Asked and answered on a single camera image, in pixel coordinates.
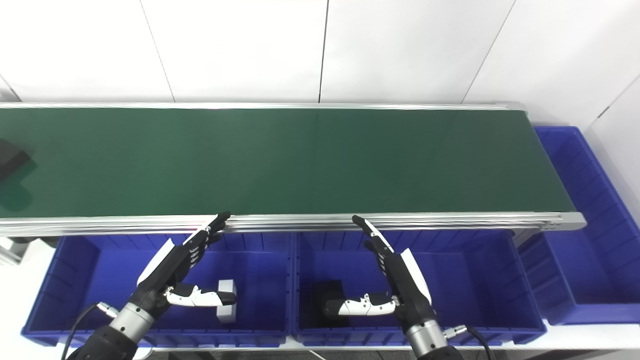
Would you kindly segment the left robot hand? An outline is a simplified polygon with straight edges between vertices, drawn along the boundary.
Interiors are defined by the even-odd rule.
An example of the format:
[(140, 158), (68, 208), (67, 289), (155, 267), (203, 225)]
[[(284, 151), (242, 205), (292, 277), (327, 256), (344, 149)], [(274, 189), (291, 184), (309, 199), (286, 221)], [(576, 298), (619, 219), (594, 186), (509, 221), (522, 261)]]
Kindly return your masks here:
[(184, 282), (189, 272), (203, 259), (208, 246), (220, 240), (220, 231), (224, 230), (230, 217), (231, 212), (228, 210), (215, 215), (198, 227), (182, 244), (167, 240), (138, 277), (135, 291), (128, 302), (154, 318), (166, 312), (171, 305), (235, 305), (238, 297), (233, 291), (203, 289)]

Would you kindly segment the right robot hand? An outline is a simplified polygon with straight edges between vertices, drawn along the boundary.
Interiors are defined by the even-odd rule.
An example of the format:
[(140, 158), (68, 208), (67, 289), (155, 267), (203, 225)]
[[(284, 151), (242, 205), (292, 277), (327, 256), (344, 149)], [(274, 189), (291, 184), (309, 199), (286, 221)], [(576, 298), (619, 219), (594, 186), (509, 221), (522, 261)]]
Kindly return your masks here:
[(430, 291), (411, 250), (395, 251), (368, 219), (357, 214), (351, 219), (366, 235), (365, 247), (373, 253), (390, 292), (368, 292), (359, 297), (330, 292), (321, 301), (322, 314), (332, 320), (393, 315), (403, 331), (436, 324)]

